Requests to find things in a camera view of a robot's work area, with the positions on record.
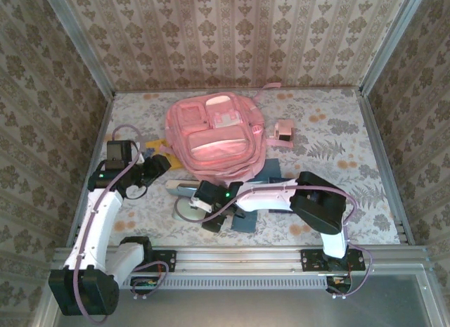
beige wallpaper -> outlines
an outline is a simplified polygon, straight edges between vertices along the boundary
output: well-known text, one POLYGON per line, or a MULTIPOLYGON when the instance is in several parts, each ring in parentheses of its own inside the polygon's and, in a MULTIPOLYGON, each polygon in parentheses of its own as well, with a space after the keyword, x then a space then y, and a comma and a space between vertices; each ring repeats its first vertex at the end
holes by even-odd
POLYGON ((104 110, 47 0, 0 0, 0 326, 33 317, 104 110))
POLYGON ((403 0, 66 0, 117 91, 359 85, 403 0))
POLYGON ((369 99, 450 307, 450 0, 424 0, 369 99))

gray surface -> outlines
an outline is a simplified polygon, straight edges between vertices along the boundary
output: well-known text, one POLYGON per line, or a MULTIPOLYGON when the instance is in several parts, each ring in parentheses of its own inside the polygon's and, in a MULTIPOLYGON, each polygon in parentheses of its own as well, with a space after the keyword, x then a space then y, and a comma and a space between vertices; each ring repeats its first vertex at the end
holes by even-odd
MULTIPOLYGON (((62 316, 57 326, 91 326, 62 316)), ((431 326, 415 276, 372 276, 346 300, 322 290, 162 290, 147 300, 120 293, 103 326, 431 326)))

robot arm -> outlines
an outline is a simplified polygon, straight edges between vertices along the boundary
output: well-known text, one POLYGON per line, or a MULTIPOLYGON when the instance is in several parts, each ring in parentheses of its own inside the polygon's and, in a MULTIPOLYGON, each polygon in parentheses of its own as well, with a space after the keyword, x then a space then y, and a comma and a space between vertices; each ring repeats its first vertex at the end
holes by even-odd
POLYGON ((142 164, 129 168, 102 197, 111 181, 131 164, 131 143, 131 141, 107 143, 107 160, 102 162, 89 178, 88 205, 72 252, 63 269, 52 269, 50 272, 49 286, 64 315, 82 313, 76 302, 72 283, 83 241, 86 243, 81 254, 77 283, 79 296, 90 315, 110 315, 115 311, 119 300, 119 286, 146 258, 146 247, 143 245, 145 243, 128 239, 120 245, 108 263, 105 260, 115 217, 124 198, 127 197, 127 188, 132 185, 147 188, 170 168, 169 161, 164 156, 154 155, 146 158, 142 164), (91 219, 94 204, 98 200, 100 200, 98 210, 91 219))
MULTIPOLYGON (((203 181, 191 198, 191 206, 199 207, 206 212, 216 212, 231 199, 241 195, 235 202, 235 208, 232 209, 234 212, 237 207, 246 212, 293 211, 321 234, 323 251, 327 256, 342 259, 347 251, 342 227, 345 197, 331 191, 335 189, 338 188, 311 172, 302 172, 298 179, 276 184, 231 183, 225 188, 203 181), (298 186, 316 190, 296 189, 298 186)), ((217 221, 223 223, 222 219, 218 218, 217 221)))

pink backpack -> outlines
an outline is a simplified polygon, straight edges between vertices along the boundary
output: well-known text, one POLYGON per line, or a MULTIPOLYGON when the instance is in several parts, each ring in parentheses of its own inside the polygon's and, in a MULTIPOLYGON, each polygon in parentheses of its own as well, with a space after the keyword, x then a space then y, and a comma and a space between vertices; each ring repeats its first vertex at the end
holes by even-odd
MULTIPOLYGON (((262 89, 279 88, 280 83, 262 89)), ((215 184, 247 181, 264 166, 264 117, 251 99, 218 93, 176 102, 167 112, 166 140, 184 167, 215 184)))

backpack strap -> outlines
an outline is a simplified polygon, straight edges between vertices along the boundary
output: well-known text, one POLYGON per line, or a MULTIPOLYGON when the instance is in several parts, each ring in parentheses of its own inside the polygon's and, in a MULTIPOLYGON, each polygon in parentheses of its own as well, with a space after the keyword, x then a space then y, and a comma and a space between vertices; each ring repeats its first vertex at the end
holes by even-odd
POLYGON ((271 89, 271 88, 280 88, 281 82, 272 82, 265 84, 257 93, 255 96, 253 96, 253 102, 259 103, 259 99, 261 98, 263 90, 271 89))
POLYGON ((280 139, 266 139, 268 146, 282 146, 284 148, 294 148, 293 142, 282 141, 280 139))
POLYGON ((175 155, 174 151, 171 148, 168 148, 164 145, 160 145, 160 153, 167 153, 169 155, 175 155))

